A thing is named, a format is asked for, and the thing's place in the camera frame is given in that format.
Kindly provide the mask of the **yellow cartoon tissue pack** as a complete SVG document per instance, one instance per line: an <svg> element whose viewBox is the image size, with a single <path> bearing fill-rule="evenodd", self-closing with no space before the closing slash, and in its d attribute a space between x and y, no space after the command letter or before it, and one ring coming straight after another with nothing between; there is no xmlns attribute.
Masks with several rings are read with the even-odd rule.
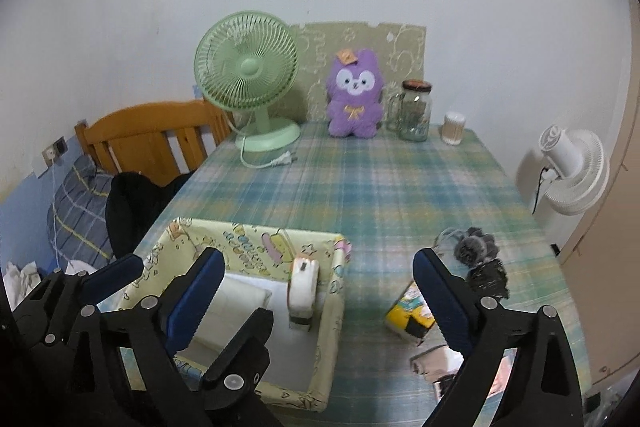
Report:
<svg viewBox="0 0 640 427"><path fill-rule="evenodd" d="M435 325L420 288L412 281L385 314L385 326L403 340L420 346Z"/></svg>

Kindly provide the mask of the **blue plaid pillow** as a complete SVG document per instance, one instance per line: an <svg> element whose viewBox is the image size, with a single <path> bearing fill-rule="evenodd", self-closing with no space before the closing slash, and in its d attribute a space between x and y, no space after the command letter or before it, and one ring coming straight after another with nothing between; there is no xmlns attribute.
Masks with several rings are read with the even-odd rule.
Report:
<svg viewBox="0 0 640 427"><path fill-rule="evenodd" d="M112 180L90 155L82 155L56 189L48 211L48 239L61 267L82 261L100 269L112 261L105 219Z"/></svg>

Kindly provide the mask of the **white folded cloth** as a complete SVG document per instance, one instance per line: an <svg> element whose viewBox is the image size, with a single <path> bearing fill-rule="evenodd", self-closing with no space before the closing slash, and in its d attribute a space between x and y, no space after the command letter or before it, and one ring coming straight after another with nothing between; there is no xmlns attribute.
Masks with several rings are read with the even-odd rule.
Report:
<svg viewBox="0 0 640 427"><path fill-rule="evenodd" d="M256 309L267 308L272 292L236 277L224 277L203 315L194 340L220 351Z"/></svg>

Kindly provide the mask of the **black garment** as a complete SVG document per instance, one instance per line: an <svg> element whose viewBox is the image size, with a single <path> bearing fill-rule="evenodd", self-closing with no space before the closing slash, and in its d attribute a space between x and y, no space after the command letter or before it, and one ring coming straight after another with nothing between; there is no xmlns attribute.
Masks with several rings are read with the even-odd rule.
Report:
<svg viewBox="0 0 640 427"><path fill-rule="evenodd" d="M180 174L164 186L138 172L114 176L105 206L108 239L116 259L132 254L171 199L192 176Z"/></svg>

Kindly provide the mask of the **beige door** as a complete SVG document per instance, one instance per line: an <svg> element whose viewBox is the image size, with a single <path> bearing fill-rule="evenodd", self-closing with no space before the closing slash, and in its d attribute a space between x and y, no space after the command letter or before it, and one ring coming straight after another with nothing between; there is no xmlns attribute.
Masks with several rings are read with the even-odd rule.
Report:
<svg viewBox="0 0 640 427"><path fill-rule="evenodd" d="M639 368L639 2L630 0L630 79L603 199L563 253L588 351L591 390Z"/></svg>

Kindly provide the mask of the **yellow cartoon storage box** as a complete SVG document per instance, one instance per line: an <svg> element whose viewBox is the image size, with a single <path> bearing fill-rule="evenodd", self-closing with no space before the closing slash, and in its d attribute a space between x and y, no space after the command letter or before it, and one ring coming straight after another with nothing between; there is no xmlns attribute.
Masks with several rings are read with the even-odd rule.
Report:
<svg viewBox="0 0 640 427"><path fill-rule="evenodd" d="M276 407L325 410L344 317L349 241L336 232L177 218L141 251L143 273L122 291L118 309L159 296L208 247L224 257L224 278L189 347L175 356L179 372L197 383L247 317L265 308L273 314L273 326L266 342L270 363L258 395ZM288 305L297 260L318 271L308 325Z"/></svg>

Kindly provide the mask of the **white orange small device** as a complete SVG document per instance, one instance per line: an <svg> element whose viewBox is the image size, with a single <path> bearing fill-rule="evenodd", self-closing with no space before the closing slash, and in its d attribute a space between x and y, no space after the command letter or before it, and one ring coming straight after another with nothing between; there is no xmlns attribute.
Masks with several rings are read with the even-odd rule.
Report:
<svg viewBox="0 0 640 427"><path fill-rule="evenodd" d="M319 262L309 257L295 257L288 281L288 321L291 329L309 332L319 280Z"/></svg>

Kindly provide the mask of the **white standing fan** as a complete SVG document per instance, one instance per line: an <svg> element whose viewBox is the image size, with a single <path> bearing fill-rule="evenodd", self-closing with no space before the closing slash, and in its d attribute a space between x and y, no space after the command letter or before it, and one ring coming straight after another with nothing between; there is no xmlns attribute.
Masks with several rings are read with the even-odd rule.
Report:
<svg viewBox="0 0 640 427"><path fill-rule="evenodd" d="M555 212L577 216L597 204L608 185L610 160L594 132L552 124L538 147L548 164L541 175L548 184L544 198Z"/></svg>

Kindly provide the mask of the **plaid tablecloth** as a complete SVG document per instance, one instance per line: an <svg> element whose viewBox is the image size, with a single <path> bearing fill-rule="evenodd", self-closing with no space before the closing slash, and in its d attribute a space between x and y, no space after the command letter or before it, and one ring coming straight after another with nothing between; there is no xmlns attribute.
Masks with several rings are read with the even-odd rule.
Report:
<svg viewBox="0 0 640 427"><path fill-rule="evenodd" d="M176 218L337 232L352 244L346 309L325 411L279 411L288 426L419 426L434 390L411 372L409 343L386 329L384 314L410 281L414 254L446 228L495 236L508 274L509 306L558 310L582 389L591 385L577 309L558 260L512 180L472 132L458 146L437 136L402 141L333 139L308 122L295 160L269 167L242 162L232 142L213 151L137 247L150 248Z"/></svg>

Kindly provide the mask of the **green desk fan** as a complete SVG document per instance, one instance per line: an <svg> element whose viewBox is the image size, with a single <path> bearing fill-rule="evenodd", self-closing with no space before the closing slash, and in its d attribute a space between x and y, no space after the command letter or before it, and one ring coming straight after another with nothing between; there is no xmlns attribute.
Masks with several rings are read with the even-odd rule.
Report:
<svg viewBox="0 0 640 427"><path fill-rule="evenodd" d="M198 43L193 70L207 101L253 117L236 138L242 152L280 150L299 138L295 121L269 115L270 107L291 90L298 71L295 39L279 17L241 11L218 20Z"/></svg>

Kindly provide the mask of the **cotton swab container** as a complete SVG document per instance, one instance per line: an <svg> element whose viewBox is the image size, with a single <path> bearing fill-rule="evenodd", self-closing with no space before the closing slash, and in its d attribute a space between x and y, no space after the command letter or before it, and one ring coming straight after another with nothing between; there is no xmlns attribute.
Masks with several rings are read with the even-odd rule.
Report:
<svg viewBox="0 0 640 427"><path fill-rule="evenodd" d="M465 125L466 118L464 115L457 112L447 112L440 126L440 139L448 145L460 145L463 140Z"/></svg>

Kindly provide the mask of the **purple plush toy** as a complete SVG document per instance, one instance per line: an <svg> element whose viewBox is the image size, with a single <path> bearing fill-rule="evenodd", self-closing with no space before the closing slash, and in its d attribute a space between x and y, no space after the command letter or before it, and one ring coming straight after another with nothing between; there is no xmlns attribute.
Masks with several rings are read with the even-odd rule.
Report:
<svg viewBox="0 0 640 427"><path fill-rule="evenodd" d="M378 67L378 57L370 49L355 53L356 61L344 64L334 58L326 92L329 104L329 134L334 138L353 135L370 139L378 132L383 119L382 91L384 79Z"/></svg>

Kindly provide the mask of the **glass mason jar mug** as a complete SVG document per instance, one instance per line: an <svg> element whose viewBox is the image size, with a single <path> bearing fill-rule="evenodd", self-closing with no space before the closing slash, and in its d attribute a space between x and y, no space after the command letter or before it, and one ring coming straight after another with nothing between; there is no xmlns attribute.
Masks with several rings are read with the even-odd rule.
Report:
<svg viewBox="0 0 640 427"><path fill-rule="evenodd" d="M401 140L424 142L430 131L431 113L431 83L407 79L387 102L386 128Z"/></svg>

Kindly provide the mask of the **patterned beige board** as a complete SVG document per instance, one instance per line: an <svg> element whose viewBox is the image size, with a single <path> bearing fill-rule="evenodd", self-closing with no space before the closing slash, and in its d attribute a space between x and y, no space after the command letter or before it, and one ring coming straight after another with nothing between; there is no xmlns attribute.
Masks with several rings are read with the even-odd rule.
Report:
<svg viewBox="0 0 640 427"><path fill-rule="evenodd" d="M273 113L297 122L326 119L326 78L334 63L357 63L362 49L378 58L384 92L393 94L403 81L424 77L426 28L411 24L365 22L306 23L291 27L298 51L294 86Z"/></svg>

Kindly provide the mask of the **wall power socket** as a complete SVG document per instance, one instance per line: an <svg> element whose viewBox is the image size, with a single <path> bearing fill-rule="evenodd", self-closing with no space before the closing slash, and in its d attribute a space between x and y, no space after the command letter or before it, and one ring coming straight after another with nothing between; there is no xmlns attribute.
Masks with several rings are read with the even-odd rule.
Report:
<svg viewBox="0 0 640 427"><path fill-rule="evenodd" d="M55 161L58 160L62 155L64 155L68 151L68 146L64 136L61 136L60 139L57 139L51 145L49 145L42 153L42 158L44 163L51 167Z"/></svg>

